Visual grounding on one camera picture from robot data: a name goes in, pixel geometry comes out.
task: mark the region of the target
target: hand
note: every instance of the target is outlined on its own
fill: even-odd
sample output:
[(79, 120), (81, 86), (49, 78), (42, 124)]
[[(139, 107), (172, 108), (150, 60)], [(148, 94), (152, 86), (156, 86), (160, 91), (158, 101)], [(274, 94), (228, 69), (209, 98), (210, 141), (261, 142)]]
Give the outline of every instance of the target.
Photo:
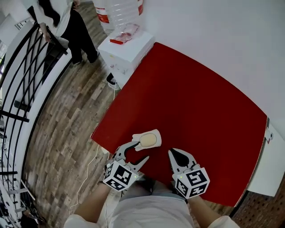
[(45, 37), (45, 41), (47, 41), (48, 43), (51, 41), (51, 37), (50, 37), (50, 34), (48, 32), (46, 32), (44, 34), (44, 37)]
[(73, 0), (73, 9), (78, 8), (78, 6), (80, 5), (81, 0)]

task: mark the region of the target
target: red table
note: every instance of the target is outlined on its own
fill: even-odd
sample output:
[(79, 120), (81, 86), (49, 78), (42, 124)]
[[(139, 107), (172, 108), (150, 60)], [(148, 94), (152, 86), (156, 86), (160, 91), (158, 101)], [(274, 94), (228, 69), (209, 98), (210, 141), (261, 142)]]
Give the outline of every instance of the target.
[(158, 129), (162, 146), (131, 150), (127, 162), (150, 155), (141, 171), (169, 184), (167, 151), (185, 150), (211, 180), (202, 197), (235, 206), (257, 164), (266, 122), (267, 116), (221, 76), (155, 43), (91, 138), (114, 153), (132, 134)]

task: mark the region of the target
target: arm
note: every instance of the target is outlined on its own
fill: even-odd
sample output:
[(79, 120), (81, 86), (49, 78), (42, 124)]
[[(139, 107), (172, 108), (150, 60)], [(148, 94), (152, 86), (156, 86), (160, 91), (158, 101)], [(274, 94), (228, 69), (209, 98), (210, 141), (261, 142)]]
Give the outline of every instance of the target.
[(88, 222), (96, 223), (110, 190), (109, 186), (99, 183), (96, 190), (79, 205), (74, 214)]
[(187, 199), (191, 212), (194, 214), (201, 228), (207, 228), (221, 216), (214, 212), (200, 196)]
[(45, 37), (45, 40), (47, 42), (50, 42), (50, 34), (48, 33), (48, 30), (46, 29), (46, 24), (45, 23), (40, 23), (40, 27), (41, 27), (41, 30), (44, 34), (44, 37)]

